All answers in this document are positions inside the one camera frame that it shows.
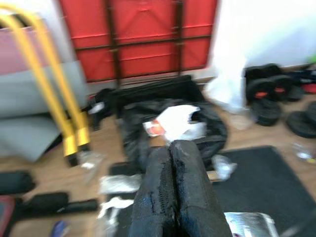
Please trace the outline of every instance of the weight plate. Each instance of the weight plate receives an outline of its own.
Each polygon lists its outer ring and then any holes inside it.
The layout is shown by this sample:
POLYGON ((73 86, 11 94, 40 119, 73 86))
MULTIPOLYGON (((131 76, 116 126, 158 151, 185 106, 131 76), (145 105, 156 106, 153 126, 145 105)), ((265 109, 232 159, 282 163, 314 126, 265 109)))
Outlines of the weight plate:
POLYGON ((257 79, 250 82, 246 87, 246 98, 248 102, 262 99, 273 93, 274 84, 267 79, 257 79))
POLYGON ((262 67, 249 67, 245 69, 246 84, 266 77, 267 75, 262 71, 262 67))
POLYGON ((275 63, 269 63, 266 65, 263 65, 262 71, 267 75, 267 77, 273 77, 273 76, 283 74, 281 68, 275 63))
POLYGON ((305 111, 305 116, 308 122, 316 127, 316 101, 311 102, 308 105, 307 110, 305 111))
POLYGON ((276 124, 282 114, 280 105, 268 99, 255 100, 250 107, 256 123, 262 126, 276 124))
POLYGON ((271 98, 274 101, 287 101, 287 95, 289 94, 293 86, 292 78, 286 75, 278 75, 270 77, 269 80, 275 85, 271 98))
POLYGON ((300 101, 304 96, 304 91, 299 86, 292 86, 290 92, 286 96, 287 101, 289 102, 296 102, 300 101))
POLYGON ((285 124, 300 137, 316 138, 316 128, 308 122, 305 112, 295 111, 290 113, 285 120, 285 124))

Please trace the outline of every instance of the black duffel bag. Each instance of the black duffel bag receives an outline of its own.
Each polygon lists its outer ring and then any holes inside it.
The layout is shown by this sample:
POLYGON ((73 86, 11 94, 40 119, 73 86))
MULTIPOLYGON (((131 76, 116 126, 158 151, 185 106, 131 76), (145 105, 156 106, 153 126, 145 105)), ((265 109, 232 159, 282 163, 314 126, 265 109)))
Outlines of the black duffel bag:
POLYGON ((227 140, 224 123, 191 76, 115 91, 111 94, 111 104, 118 119, 127 160, 136 162, 142 170, 146 170, 147 157, 152 150, 143 123, 155 119, 170 106, 188 104, 200 108, 192 120, 207 124, 206 137, 194 140, 205 165, 211 164, 212 156, 224 147, 227 140))

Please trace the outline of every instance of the yellow handle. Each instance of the yellow handle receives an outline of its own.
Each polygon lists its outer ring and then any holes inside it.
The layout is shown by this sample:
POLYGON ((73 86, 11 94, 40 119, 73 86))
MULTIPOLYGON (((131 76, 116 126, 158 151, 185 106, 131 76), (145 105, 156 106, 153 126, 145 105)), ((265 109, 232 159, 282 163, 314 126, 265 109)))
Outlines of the yellow handle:
POLYGON ((53 43, 46 32, 45 25, 42 23, 41 19, 38 18, 38 16, 36 16, 35 14, 32 14, 23 9, 17 8, 13 4, 0 3, 0 8, 18 13, 19 15, 21 15, 24 21, 26 21, 29 25, 34 27, 34 29, 36 30, 38 40, 41 43, 42 49, 45 52, 48 62, 50 63, 53 69, 53 73, 57 80, 57 85, 59 89, 61 90, 61 94, 64 98, 67 108, 69 109, 70 115, 74 119, 77 129, 79 131, 84 130, 84 133, 78 132, 78 144, 79 146, 88 144, 89 133, 87 129, 88 125, 85 119, 86 114, 81 113, 80 111, 80 108, 77 104, 77 101, 71 90, 68 80, 62 70, 62 67, 60 66, 60 62, 58 60, 57 53, 54 50, 53 43))
POLYGON ((61 129, 64 140, 66 140, 67 147, 64 149, 65 155, 70 155, 77 152, 77 147, 73 146, 74 132, 67 121, 66 115, 63 111, 63 108, 58 102, 56 95, 54 94, 46 75, 41 68, 41 64, 36 56, 33 45, 30 43, 29 39, 26 37, 22 30, 22 25, 14 17, 9 15, 0 15, 0 22, 5 27, 10 28, 13 33, 15 40, 26 59, 27 64, 32 69, 35 78, 39 84, 43 97, 45 98, 47 105, 51 111, 51 114, 61 129))

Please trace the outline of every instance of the blue object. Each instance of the blue object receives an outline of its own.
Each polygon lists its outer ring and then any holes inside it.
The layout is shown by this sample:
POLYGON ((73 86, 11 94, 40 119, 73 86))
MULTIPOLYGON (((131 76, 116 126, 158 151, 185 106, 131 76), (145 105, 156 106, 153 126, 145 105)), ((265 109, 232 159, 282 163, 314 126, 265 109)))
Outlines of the blue object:
POLYGON ((64 237, 67 233, 68 225, 64 221, 58 221, 54 225, 50 237, 64 237))

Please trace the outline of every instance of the black rubber mat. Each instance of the black rubber mat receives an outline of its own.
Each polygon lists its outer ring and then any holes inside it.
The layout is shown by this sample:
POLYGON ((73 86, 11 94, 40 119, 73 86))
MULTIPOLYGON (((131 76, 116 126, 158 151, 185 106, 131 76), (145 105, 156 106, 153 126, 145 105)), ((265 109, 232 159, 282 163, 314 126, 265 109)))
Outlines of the black rubber mat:
MULTIPOLYGON (((306 219, 316 203, 291 168, 271 146, 222 153, 238 164, 231 178, 214 183, 217 198, 224 212, 262 212, 270 215, 281 234, 306 219)), ((126 167, 110 169, 110 174, 124 174, 126 167)), ((135 194, 124 195, 133 198, 135 194)), ((116 237, 127 237, 132 208, 118 216, 116 237)), ((316 225, 310 225, 297 237, 314 237, 316 225)))

